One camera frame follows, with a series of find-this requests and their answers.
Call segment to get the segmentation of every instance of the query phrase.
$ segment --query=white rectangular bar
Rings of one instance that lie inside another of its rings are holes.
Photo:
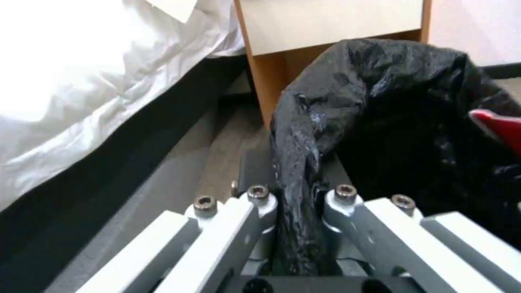
[[[164,211],[76,293],[148,292],[198,235],[196,220]]]
[[[240,274],[261,234],[257,208],[230,198],[156,293],[215,293],[221,282]]]
[[[337,227],[377,272],[405,270],[427,292],[501,292],[388,199],[357,205]]]
[[[424,218],[421,225],[498,287],[521,292],[519,251],[458,212]]]

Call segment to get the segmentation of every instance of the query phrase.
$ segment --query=wooden panel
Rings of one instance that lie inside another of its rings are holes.
[[[423,0],[239,0],[252,55],[421,28]]]
[[[244,15],[241,7],[241,4],[245,1],[251,0],[235,0],[235,5],[237,7],[239,23],[241,24],[241,29],[243,31],[244,41],[246,44],[246,54],[248,56],[248,62],[250,64],[259,105],[261,107],[260,109],[262,111],[265,127],[268,129],[273,111],[277,107],[281,91],[291,81],[293,81],[302,70],[306,68],[306,66],[311,64],[318,55],[329,48],[331,44],[322,44],[285,52],[254,56],[249,42],[249,32],[245,29]],[[430,10],[426,9],[427,7],[430,8],[429,3],[423,7],[424,18],[429,17],[428,13]],[[420,41],[423,36],[423,29],[415,29],[393,34],[383,34],[375,36],[374,38]]]
[[[429,29],[430,29],[430,10],[432,7],[432,0],[424,0],[423,13],[421,15],[421,37],[422,43],[428,43],[429,41]]]
[[[289,84],[286,74],[286,61],[283,53],[273,53],[253,56],[248,32],[245,30],[241,1],[235,0],[237,17],[241,25],[246,47],[246,55],[252,72],[253,83],[264,121],[264,127],[269,129],[271,116],[279,101],[281,91]]]
[[[322,52],[327,50],[332,44],[313,46],[308,48],[290,50],[284,52],[286,60],[287,80],[291,83],[313,60]]]

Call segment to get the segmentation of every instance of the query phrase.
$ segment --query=hex socket bolt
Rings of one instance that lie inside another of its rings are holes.
[[[217,213],[217,201],[211,196],[201,196],[194,201],[194,213],[201,218],[212,217]]]
[[[403,194],[395,194],[391,197],[391,202],[396,205],[400,210],[402,210],[409,217],[414,215],[414,210],[416,209],[416,203],[414,200],[408,196]]]
[[[235,197],[237,195],[237,191],[239,189],[239,184],[236,180],[233,180],[230,185],[230,195],[231,197]]]
[[[356,188],[349,184],[338,184],[334,190],[334,197],[346,204],[353,204],[357,195]]]
[[[255,205],[263,205],[267,202],[269,192],[264,185],[252,185],[248,188],[248,200]]]

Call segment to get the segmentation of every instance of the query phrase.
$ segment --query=black plastic bag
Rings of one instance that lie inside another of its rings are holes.
[[[460,211],[519,247],[521,161],[468,111],[520,106],[462,52],[416,42],[342,41],[282,93],[271,123],[279,202],[276,275],[334,274],[316,187],[336,151],[366,200],[395,193],[427,215]]]

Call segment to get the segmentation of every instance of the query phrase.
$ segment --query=mattress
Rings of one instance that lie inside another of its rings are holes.
[[[163,209],[182,211],[195,196],[201,145],[176,144],[191,127],[208,135],[194,124],[246,66],[245,56],[202,60],[99,148],[0,212],[0,292],[74,291]]]
[[[233,12],[232,0],[199,0],[181,23],[145,0],[3,4],[0,211],[98,148],[203,58],[240,51]]]

